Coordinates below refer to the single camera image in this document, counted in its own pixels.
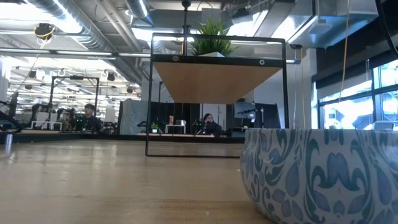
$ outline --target metal rack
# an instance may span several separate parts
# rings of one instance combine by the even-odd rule
[[[240,41],[256,41],[256,42],[273,42],[281,44],[281,58],[267,59],[267,58],[218,58],[218,57],[196,57],[188,56],[187,51],[184,50],[183,54],[170,55],[170,54],[154,54],[154,38],[155,37],[175,37],[184,38],[187,40],[189,37],[194,39],[210,39],[210,40],[240,40]],[[235,65],[235,66],[251,66],[251,67],[277,67],[282,69],[282,85],[284,93],[284,119],[285,128],[289,128],[289,107],[287,96],[287,69],[286,69],[286,42],[284,39],[266,38],[266,37],[238,37],[238,36],[219,36],[219,35],[195,35],[195,34],[166,34],[166,33],[153,33],[150,48],[150,72],[149,72],[149,99],[147,110],[147,133],[146,133],[146,147],[145,155],[152,157],[201,157],[201,158],[239,158],[239,156],[198,156],[198,155],[167,155],[167,154],[149,154],[149,139],[150,139],[150,124],[151,124],[151,102],[152,102],[152,78],[153,67],[156,62],[166,63],[189,63],[189,64],[203,64],[205,65]]]

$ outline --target black frame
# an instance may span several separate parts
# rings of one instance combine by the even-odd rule
[[[61,76],[54,76],[52,77],[52,81],[51,81],[51,91],[50,91],[50,101],[49,101],[49,105],[52,104],[52,98],[53,98],[53,94],[54,94],[54,88],[57,85],[54,85],[54,82],[57,78],[61,78],[62,80],[66,79],[66,78],[71,78],[71,76],[68,77],[61,77]],[[94,117],[96,117],[97,115],[97,102],[98,102],[98,91],[100,88],[100,78],[98,77],[78,77],[79,80],[83,80],[83,79],[92,79],[92,80],[96,80],[97,84],[96,84],[96,88],[95,88],[95,110],[94,110]]]
[[[374,69],[375,68],[369,68],[369,62],[367,62],[366,64],[367,68],[370,71],[370,76],[371,76],[371,80],[372,80],[372,87],[370,91],[364,91],[362,93],[357,93],[355,95],[351,95],[351,96],[346,96],[346,97],[341,97],[341,102],[343,101],[347,101],[347,100],[356,100],[356,99],[360,99],[360,98],[364,98],[364,97],[371,97],[372,101],[373,101],[373,122],[381,120],[382,121],[382,116],[381,113],[382,111],[378,110],[378,107],[376,105],[380,105],[382,102],[382,99],[380,99],[381,95],[383,93],[389,93],[391,91],[398,91],[398,84],[395,85],[391,85],[391,86],[385,86],[385,87],[381,87],[379,85],[379,82],[381,81],[381,66],[376,67],[376,69],[378,69],[378,73],[375,74],[374,73]],[[377,82],[379,85],[379,88],[375,87],[375,80],[377,78]],[[318,128],[320,129],[324,129],[324,124],[325,124],[325,115],[323,112],[323,107],[325,105],[330,105],[333,103],[338,103],[339,99],[335,99],[335,100],[330,100],[330,101],[326,101],[326,102],[320,102],[318,100],[318,105],[317,105],[317,109],[318,109]]]
[[[188,56],[184,50],[183,54],[154,54],[154,37],[182,37],[187,40],[189,37],[195,39],[216,39],[216,40],[240,40],[240,41],[256,41],[256,42],[274,42],[281,44],[280,59],[263,59],[263,58],[217,58],[217,57],[194,57]],[[147,111],[147,132],[145,155],[148,157],[193,157],[193,158],[225,158],[238,159],[239,156],[199,156],[199,155],[167,155],[167,154],[149,154],[149,130],[150,130],[150,114],[152,102],[152,77],[154,62],[173,62],[173,63],[210,63],[222,65],[249,65],[260,67],[280,67],[282,68],[282,85],[284,92],[284,114],[285,128],[289,128],[289,99],[287,95],[287,69],[286,69],[286,41],[284,39],[268,38],[268,37],[239,37],[239,36],[220,36],[220,35],[197,35],[197,34],[167,34],[153,33],[150,43],[150,68],[149,68],[149,92],[148,92],[148,111]]]

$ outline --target person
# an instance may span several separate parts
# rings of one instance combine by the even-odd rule
[[[94,117],[95,107],[92,104],[87,104],[85,106],[85,130],[92,130],[93,132],[98,132],[101,130],[101,120]]]
[[[214,136],[219,136],[221,127],[214,122],[213,115],[207,113],[203,117],[203,123],[205,124],[204,133],[205,134],[212,134]]]

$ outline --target blue and white patterned bowl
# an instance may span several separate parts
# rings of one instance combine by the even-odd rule
[[[250,129],[241,177],[277,223],[398,222],[398,133]]]

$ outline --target potted plant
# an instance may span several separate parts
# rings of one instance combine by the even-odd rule
[[[157,124],[152,123],[150,128],[152,128],[152,133],[157,133],[159,126]]]
[[[223,29],[223,23],[214,23],[210,18],[206,24],[199,24],[198,29],[203,35],[227,35],[228,29]],[[219,56],[228,57],[237,47],[231,47],[230,40],[194,39],[191,43],[194,56]]]

